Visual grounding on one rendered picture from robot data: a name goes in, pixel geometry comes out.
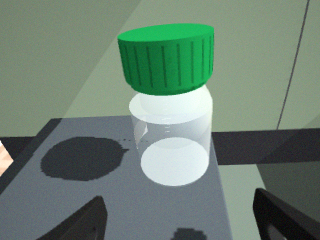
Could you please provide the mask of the clear bottle with green cap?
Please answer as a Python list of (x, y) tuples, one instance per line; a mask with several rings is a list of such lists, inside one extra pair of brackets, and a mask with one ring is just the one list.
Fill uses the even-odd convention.
[(154, 183), (184, 187), (209, 164), (214, 28), (164, 24), (117, 36), (141, 168)]

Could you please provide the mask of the dark grey wall shelves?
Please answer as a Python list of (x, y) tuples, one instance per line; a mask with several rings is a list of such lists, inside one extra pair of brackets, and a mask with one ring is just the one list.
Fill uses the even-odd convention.
[(144, 174), (131, 115), (53, 118), (0, 176), (0, 240), (36, 240), (102, 196), (104, 240), (233, 240), (216, 153), (196, 182)]

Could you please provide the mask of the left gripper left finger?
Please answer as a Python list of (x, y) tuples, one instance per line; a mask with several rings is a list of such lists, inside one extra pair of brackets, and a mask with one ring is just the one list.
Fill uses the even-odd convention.
[(104, 240), (107, 217), (103, 197), (96, 196), (36, 240)]

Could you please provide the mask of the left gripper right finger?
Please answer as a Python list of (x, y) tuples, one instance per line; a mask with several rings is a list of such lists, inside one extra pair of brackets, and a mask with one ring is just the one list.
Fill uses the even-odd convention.
[(256, 188), (253, 213), (261, 240), (320, 240), (320, 222), (263, 188)]

